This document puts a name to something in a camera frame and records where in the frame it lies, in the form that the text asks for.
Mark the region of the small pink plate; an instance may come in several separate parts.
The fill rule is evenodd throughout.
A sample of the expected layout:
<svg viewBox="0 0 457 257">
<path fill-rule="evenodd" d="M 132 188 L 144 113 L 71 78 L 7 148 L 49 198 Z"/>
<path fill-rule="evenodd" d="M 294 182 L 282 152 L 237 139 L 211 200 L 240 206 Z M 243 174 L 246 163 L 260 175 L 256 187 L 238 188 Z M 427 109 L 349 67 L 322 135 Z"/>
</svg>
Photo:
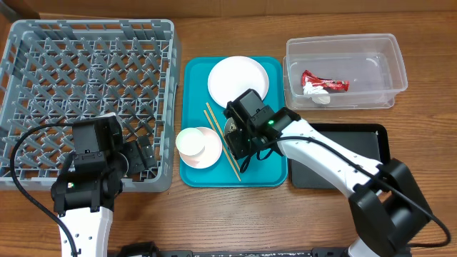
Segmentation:
<svg viewBox="0 0 457 257">
<path fill-rule="evenodd" d="M 181 160 L 191 168 L 203 169 L 214 165 L 220 158 L 222 148 L 216 139 L 216 133 L 211 128 L 195 127 L 204 135 L 204 149 L 195 156 L 179 153 Z"/>
</svg>

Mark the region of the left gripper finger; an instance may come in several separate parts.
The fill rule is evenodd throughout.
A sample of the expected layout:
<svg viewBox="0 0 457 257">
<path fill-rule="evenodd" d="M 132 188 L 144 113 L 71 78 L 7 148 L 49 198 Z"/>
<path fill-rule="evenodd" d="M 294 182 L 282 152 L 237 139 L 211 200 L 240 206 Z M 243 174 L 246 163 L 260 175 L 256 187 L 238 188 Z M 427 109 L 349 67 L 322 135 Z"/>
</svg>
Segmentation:
<svg viewBox="0 0 457 257">
<path fill-rule="evenodd" d="M 140 146 L 140 152 L 145 168 L 156 167 L 157 162 L 154 157 L 154 148 L 151 145 L 148 136 L 140 136 L 137 141 Z"/>
<path fill-rule="evenodd" d="M 126 172 L 127 176 L 141 173 L 145 169 L 143 156 L 137 141 L 126 142 L 121 153 L 126 157 L 129 165 Z"/>
</svg>

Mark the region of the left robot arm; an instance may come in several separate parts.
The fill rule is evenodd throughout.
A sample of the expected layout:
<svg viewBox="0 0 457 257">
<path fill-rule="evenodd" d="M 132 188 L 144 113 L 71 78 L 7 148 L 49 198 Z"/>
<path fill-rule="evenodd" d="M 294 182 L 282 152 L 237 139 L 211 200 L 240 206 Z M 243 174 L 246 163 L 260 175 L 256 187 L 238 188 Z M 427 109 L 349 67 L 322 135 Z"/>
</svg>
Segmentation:
<svg viewBox="0 0 457 257">
<path fill-rule="evenodd" d="M 62 256 L 107 256 L 114 200 L 122 178 L 156 165 L 147 137 L 126 142 L 114 113 L 77 121 L 70 153 L 51 187 L 60 230 Z"/>
</svg>

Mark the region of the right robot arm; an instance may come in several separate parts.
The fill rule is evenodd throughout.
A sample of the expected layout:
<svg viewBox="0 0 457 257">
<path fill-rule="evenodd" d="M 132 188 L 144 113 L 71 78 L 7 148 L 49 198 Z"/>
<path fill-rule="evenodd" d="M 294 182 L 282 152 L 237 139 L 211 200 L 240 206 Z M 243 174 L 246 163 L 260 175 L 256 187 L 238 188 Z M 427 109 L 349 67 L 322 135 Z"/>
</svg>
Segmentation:
<svg viewBox="0 0 457 257">
<path fill-rule="evenodd" d="M 408 167 L 383 164 L 349 151 L 319 133 L 297 113 L 266 105 L 249 89 L 230 101 L 224 137 L 245 172 L 252 157 L 276 152 L 302 163 L 337 188 L 349 202 L 358 239 L 348 256 L 398 256 L 431 220 L 430 207 Z"/>
</svg>

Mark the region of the grey green bowl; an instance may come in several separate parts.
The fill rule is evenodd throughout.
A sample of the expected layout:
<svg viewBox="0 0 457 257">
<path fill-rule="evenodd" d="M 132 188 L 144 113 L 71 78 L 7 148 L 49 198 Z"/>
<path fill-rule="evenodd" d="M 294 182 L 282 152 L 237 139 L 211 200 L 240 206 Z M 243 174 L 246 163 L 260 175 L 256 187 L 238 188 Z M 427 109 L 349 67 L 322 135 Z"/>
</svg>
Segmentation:
<svg viewBox="0 0 457 257">
<path fill-rule="evenodd" d="M 224 125 L 224 138 L 229 142 L 229 137 L 234 136 L 237 132 L 237 127 L 233 118 L 228 118 Z"/>
</svg>

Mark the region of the red snack wrapper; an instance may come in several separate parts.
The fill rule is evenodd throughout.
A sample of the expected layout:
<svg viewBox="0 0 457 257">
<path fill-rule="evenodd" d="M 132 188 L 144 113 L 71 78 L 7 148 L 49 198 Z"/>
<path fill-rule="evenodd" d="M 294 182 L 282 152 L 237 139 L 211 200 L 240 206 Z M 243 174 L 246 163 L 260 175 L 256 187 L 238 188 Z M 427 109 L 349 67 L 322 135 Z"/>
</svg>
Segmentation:
<svg viewBox="0 0 457 257">
<path fill-rule="evenodd" d="M 301 85 L 302 87 L 312 86 L 314 88 L 321 87 L 322 89 L 330 89 L 334 91 L 348 91 L 350 82 L 322 79 L 312 74 L 309 70 L 305 70 L 301 76 Z"/>
</svg>

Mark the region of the white tissue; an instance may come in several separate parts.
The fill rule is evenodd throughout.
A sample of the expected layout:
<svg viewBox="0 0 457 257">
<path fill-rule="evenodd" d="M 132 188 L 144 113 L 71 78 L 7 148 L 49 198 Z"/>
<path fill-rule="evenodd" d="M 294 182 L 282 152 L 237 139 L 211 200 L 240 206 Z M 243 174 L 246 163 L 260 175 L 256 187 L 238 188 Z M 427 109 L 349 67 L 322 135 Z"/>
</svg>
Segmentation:
<svg viewBox="0 0 457 257">
<path fill-rule="evenodd" d="M 331 101 L 329 92 L 322 86 L 314 86 L 311 82 L 306 82 L 303 87 L 303 94 L 311 98 L 315 104 L 326 105 Z"/>
</svg>

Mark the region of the white cup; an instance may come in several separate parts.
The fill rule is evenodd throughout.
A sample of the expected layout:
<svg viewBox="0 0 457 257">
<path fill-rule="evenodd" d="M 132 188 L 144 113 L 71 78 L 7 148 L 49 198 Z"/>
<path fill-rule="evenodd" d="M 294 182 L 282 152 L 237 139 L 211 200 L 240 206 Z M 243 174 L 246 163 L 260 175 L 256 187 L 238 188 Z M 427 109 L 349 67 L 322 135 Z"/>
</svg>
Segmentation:
<svg viewBox="0 0 457 257">
<path fill-rule="evenodd" d="M 204 135 L 197 128 L 185 128 L 176 137 L 176 147 L 179 153 L 195 156 L 204 149 Z"/>
</svg>

